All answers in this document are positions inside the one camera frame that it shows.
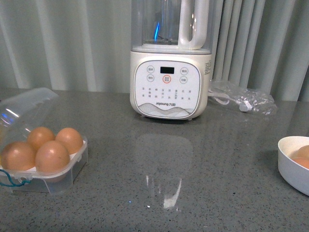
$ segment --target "speckled stone countertop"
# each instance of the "speckled stone countertop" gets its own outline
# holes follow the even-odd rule
[[[309,197],[281,177],[277,151],[280,138],[309,135],[309,103],[278,102],[271,117],[209,103],[167,121],[139,116],[128,94],[56,93],[43,126],[76,128],[89,161],[61,195],[0,187],[0,231],[309,230]]]

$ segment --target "digital display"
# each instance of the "digital display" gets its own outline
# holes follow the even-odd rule
[[[161,67],[160,68],[160,73],[174,74],[174,70],[175,70],[175,68],[173,68],[173,67]]]

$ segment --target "white handle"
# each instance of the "white handle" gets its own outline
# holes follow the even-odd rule
[[[195,1],[193,24],[194,27],[191,41],[189,41],[189,34],[191,28],[191,19],[193,15],[191,15],[192,9],[190,1],[191,0],[182,0],[180,10],[178,46],[181,49],[196,50],[200,49],[206,41],[209,0]]]

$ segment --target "clear plastic bag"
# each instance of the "clear plastic bag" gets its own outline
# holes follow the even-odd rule
[[[229,81],[211,80],[208,97],[225,108],[249,114],[272,115],[277,111],[271,95],[255,89],[242,88]]]

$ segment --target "plastic egg container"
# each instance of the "plastic egg container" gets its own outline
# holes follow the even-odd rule
[[[25,141],[31,130],[45,120],[59,96],[47,88],[37,88],[0,102],[0,151],[14,141]],[[55,173],[38,172],[35,168],[27,171],[5,170],[0,172],[0,182],[14,187],[1,186],[7,191],[63,193],[88,161],[87,138],[83,137],[81,149],[70,155],[70,162]]]

